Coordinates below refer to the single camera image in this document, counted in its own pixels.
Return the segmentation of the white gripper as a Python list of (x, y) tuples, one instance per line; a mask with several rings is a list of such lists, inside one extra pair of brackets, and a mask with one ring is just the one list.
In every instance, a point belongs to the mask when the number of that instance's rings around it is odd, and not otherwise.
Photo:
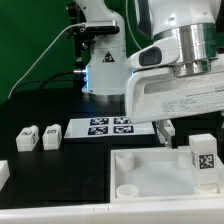
[(136, 72), (126, 85), (125, 109), (132, 123), (157, 121), (160, 142), (171, 148), (166, 119), (224, 110), (224, 66), (186, 77), (175, 77), (168, 67)]

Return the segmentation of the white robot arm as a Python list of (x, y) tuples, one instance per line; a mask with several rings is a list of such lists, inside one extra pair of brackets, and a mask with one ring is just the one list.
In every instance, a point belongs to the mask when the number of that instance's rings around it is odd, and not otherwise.
[(93, 36), (85, 95), (125, 99), (134, 123), (224, 110), (224, 54), (216, 43), (222, 0), (134, 0), (137, 27), (153, 44), (126, 55), (125, 22), (104, 0), (74, 0)]

